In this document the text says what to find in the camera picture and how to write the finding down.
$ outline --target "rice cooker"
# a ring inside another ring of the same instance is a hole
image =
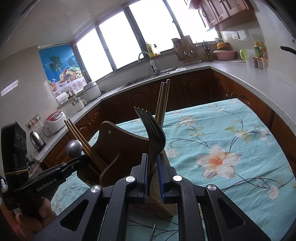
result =
[[[83,87],[83,90],[85,91],[85,100],[93,101],[101,95],[101,91],[96,82],[90,82],[89,84]]]
[[[52,134],[57,133],[65,126],[66,115],[61,110],[50,114],[44,121],[44,127]]]

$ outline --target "wooden cabinet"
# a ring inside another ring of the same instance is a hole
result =
[[[274,114],[270,131],[285,153],[292,169],[294,170],[294,175],[296,175],[296,136],[276,113]]]
[[[170,78],[170,88],[168,92],[168,102],[166,107],[167,112],[172,110],[179,110],[187,107],[184,92],[183,92],[181,81],[180,81],[180,76],[181,75],[177,75]],[[165,82],[165,81],[166,79],[163,79],[163,80],[159,80],[149,84],[149,88],[151,90],[152,96],[156,104],[158,100],[161,82]]]
[[[95,106],[86,116],[88,117],[95,132],[100,129],[102,122],[110,121],[110,117],[107,115],[103,103],[99,103],[97,106]]]
[[[208,0],[212,10],[214,11],[214,14],[218,20],[218,22],[221,22],[227,18],[229,18],[229,14],[224,7],[223,0]]]
[[[153,98],[152,92],[150,91],[149,84],[134,88],[126,93],[127,108],[131,114],[130,120],[139,118],[134,110],[134,107],[140,107],[150,111],[151,114],[155,114],[156,102]]]
[[[242,13],[247,9],[253,9],[253,7],[249,0],[191,0],[189,9],[200,9],[198,11],[199,16],[203,22],[203,18],[205,18],[211,28],[231,18],[231,16]]]
[[[258,115],[258,117],[269,129],[271,128],[272,110],[267,104],[235,81],[230,81],[230,89],[233,93],[232,98],[238,98],[240,101],[245,103]]]
[[[200,3],[200,9],[202,10],[202,15],[206,18],[209,27],[213,27],[218,24],[218,19],[216,18],[209,2],[203,0]]]
[[[66,154],[66,145],[70,141],[68,135],[64,135],[62,139],[54,146],[54,148],[47,154],[42,163],[48,167],[53,167],[61,163],[72,160],[72,157],[69,157]]]
[[[212,71],[215,91],[215,101],[225,100],[231,97],[230,79],[223,74]]]
[[[247,9],[247,5],[243,0],[221,0],[224,3],[230,16]]]
[[[261,121],[270,129],[273,110],[245,87],[228,77],[213,71],[216,101],[238,98],[252,109]]]
[[[75,126],[79,130],[79,132],[83,135],[83,137],[89,141],[94,133],[95,129],[94,127],[90,124],[90,120],[88,119],[87,116],[84,116],[80,121],[78,121]]]
[[[181,84],[187,107],[210,103],[213,100],[210,69],[182,74]]]
[[[121,93],[104,101],[106,112],[110,117],[110,121],[114,124],[130,120],[131,110],[127,98],[126,93]]]

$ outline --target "metal fork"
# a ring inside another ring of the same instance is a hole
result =
[[[139,107],[134,107],[134,109],[143,122],[149,137],[149,166],[151,170],[156,157],[165,147],[165,134],[149,111],[140,109]]]

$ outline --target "electrical outlet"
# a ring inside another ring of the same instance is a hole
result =
[[[31,128],[33,127],[34,123],[38,122],[38,120],[41,120],[40,114],[35,115],[31,120],[29,120],[26,124],[26,126],[29,128],[29,125]]]
[[[233,40],[239,39],[239,33],[236,32],[236,33],[232,34],[232,39]]]

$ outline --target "human hand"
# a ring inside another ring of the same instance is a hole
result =
[[[52,210],[50,201],[47,198],[43,198],[43,202],[39,208],[39,215],[42,219],[37,220],[36,218],[25,216],[23,214],[17,214],[15,216],[15,219],[27,240],[31,240],[37,232],[57,216]]]

